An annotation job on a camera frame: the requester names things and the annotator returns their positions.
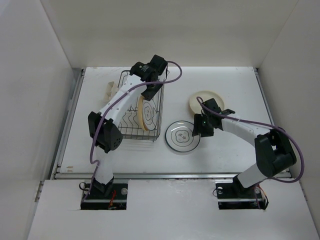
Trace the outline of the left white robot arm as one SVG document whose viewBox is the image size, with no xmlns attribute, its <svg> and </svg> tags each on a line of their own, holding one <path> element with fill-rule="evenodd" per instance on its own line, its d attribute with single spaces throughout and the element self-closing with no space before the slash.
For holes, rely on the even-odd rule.
<svg viewBox="0 0 320 240">
<path fill-rule="evenodd" d="M 92 111 L 88 115 L 89 135 L 92 138 L 89 161 L 96 164 L 89 190 L 100 198 L 111 195 L 114 177 L 110 166 L 107 173 L 99 170 L 102 161 L 94 159 L 94 150 L 101 149 L 107 154 L 120 146 L 123 140 L 119 130 L 122 117 L 139 96 L 151 100 L 156 95 L 167 77 L 167 67 L 168 61 L 158 55 L 154 55 L 148 63 L 138 61 L 112 99 L 99 112 Z"/>
</svg>

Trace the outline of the white plate green lettered rim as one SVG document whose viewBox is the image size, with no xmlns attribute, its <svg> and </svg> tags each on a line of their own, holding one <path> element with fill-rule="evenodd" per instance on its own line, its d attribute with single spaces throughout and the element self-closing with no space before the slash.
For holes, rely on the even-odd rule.
<svg viewBox="0 0 320 240">
<path fill-rule="evenodd" d="M 192 136 L 194 125 L 185 120 L 178 120 L 168 126 L 165 131 L 167 146 L 178 153 L 188 153 L 196 149 L 201 137 Z"/>
</svg>

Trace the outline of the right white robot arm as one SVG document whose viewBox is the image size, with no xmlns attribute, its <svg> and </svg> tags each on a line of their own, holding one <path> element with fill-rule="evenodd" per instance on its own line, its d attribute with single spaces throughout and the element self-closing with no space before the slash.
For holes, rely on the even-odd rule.
<svg viewBox="0 0 320 240">
<path fill-rule="evenodd" d="M 194 115 L 193 136 L 212 137 L 216 129 L 233 134 L 254 147 L 255 164 L 232 179 L 231 192 L 236 198 L 255 193 L 266 179 L 303 159 L 301 150 L 285 130 L 271 124 L 240 119 L 231 109 L 221 110 L 216 100 L 196 97 L 201 113 Z"/>
</svg>

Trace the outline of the yellow-backed white plate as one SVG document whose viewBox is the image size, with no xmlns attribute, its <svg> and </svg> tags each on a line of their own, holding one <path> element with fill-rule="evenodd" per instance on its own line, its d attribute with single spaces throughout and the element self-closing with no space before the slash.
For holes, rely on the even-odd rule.
<svg viewBox="0 0 320 240">
<path fill-rule="evenodd" d="M 158 113 L 154 100 L 145 100 L 140 96 L 137 102 L 138 125 L 144 131 L 153 131 L 158 123 Z"/>
</svg>

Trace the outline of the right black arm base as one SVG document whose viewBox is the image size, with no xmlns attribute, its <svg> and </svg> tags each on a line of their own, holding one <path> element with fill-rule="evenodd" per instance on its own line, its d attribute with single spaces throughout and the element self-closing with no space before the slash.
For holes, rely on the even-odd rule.
<svg viewBox="0 0 320 240">
<path fill-rule="evenodd" d="M 266 210 L 269 199 L 259 185 L 242 190 L 232 182 L 218 181 L 212 194 L 219 210 Z"/>
</svg>

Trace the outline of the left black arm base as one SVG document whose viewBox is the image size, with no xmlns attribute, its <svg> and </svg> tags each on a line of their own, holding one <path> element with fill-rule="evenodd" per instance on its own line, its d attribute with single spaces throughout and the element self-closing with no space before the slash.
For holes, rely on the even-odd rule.
<svg viewBox="0 0 320 240">
<path fill-rule="evenodd" d="M 100 192 L 96 187 L 92 187 L 89 195 L 84 200 L 90 188 L 89 182 L 79 184 L 82 190 L 80 200 L 81 210 L 126 210 L 129 182 L 127 180 L 116 179 L 112 185 L 107 188 L 107 194 Z"/>
</svg>

